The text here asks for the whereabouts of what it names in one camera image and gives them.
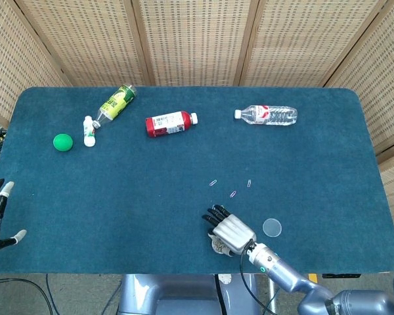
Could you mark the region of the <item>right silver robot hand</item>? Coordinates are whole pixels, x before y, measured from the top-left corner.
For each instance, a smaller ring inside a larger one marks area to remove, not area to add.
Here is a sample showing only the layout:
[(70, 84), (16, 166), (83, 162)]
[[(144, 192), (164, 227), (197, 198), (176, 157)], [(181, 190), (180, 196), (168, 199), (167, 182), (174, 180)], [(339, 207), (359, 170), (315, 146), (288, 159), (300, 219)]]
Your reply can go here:
[(257, 240), (255, 232), (223, 205), (213, 205), (202, 219), (211, 225), (208, 237), (212, 249), (232, 257), (245, 253)]

